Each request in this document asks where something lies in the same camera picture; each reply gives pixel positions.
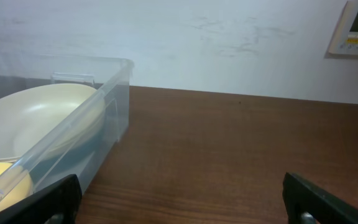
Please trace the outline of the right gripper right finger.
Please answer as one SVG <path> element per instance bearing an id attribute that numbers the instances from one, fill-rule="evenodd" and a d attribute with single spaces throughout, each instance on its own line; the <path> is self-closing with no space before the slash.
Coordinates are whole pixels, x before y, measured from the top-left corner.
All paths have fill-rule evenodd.
<path id="1" fill-rule="evenodd" d="M 285 174 L 282 196 L 289 224 L 358 224 L 357 208 L 298 174 Z"/>

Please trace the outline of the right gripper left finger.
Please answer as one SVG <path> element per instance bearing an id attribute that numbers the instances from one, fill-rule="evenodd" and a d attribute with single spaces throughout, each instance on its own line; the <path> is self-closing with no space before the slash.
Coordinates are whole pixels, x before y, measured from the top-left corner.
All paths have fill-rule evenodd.
<path id="1" fill-rule="evenodd" d="M 77 175 L 70 174 L 0 211 L 0 224 L 75 222 L 82 199 Z"/>

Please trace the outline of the yellow bowl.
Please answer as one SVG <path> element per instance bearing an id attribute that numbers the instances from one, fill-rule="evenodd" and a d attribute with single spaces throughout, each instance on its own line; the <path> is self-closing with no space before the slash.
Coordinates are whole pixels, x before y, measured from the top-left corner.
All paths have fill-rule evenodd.
<path id="1" fill-rule="evenodd" d="M 33 181 L 28 170 L 0 162 L 0 211 L 20 202 L 32 192 Z"/>

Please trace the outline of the beige bowl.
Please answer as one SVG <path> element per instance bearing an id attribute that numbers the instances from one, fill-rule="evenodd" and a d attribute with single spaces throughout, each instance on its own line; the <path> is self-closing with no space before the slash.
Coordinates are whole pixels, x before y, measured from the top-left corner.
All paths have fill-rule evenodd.
<path id="1" fill-rule="evenodd" d="M 38 86 L 1 98 L 0 162 L 18 160 L 95 93 L 96 89 L 87 85 L 62 83 Z M 53 148 L 88 128 L 104 125 L 105 110 L 104 98 L 99 95 L 94 103 L 85 106 L 79 120 L 71 123 Z"/>

